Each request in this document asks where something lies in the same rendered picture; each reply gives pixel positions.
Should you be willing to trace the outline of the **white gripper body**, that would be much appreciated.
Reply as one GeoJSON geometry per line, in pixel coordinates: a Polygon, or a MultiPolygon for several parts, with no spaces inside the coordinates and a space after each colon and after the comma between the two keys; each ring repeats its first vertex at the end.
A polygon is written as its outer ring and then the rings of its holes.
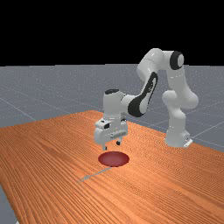
{"type": "Polygon", "coordinates": [[[94,124],[94,141],[104,145],[107,142],[117,139],[119,142],[128,135],[128,124],[125,117],[104,119],[94,124]]]}

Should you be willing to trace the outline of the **red plate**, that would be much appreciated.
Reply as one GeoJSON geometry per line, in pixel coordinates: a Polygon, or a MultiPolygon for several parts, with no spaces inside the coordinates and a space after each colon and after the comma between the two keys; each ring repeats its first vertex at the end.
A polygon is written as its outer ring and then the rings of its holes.
{"type": "Polygon", "coordinates": [[[127,154],[120,151],[109,151],[102,153],[98,157],[98,161],[108,167],[119,167],[126,165],[130,161],[130,158],[127,154]]]}

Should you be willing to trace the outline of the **grey fork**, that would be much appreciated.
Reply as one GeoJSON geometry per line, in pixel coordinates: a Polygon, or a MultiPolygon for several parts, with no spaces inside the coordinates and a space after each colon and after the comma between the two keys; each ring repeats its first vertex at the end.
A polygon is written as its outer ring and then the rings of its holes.
{"type": "Polygon", "coordinates": [[[96,172],[96,173],[94,173],[94,174],[88,174],[88,175],[85,175],[83,178],[80,178],[77,182],[84,182],[85,180],[87,180],[87,179],[91,179],[92,177],[94,177],[94,176],[97,176],[97,175],[100,175],[100,174],[102,174],[102,173],[104,173],[104,172],[106,172],[106,171],[108,171],[108,170],[111,170],[111,168],[112,167],[108,167],[108,168],[105,168],[105,169],[103,169],[103,170],[100,170],[100,171],[98,171],[98,172],[96,172]]]}

